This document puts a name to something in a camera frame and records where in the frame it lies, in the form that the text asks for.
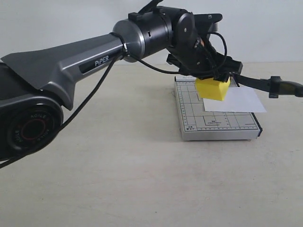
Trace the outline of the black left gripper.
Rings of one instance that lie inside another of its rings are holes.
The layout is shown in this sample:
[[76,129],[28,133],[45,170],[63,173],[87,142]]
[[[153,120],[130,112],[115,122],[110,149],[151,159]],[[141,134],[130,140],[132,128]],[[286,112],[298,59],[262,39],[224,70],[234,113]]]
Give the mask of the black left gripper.
[[200,36],[196,30],[181,33],[173,31],[171,44],[167,48],[167,63],[178,67],[181,75],[226,83],[231,73],[241,73],[243,64],[227,55],[224,40],[223,45],[224,53],[221,54],[207,37]]

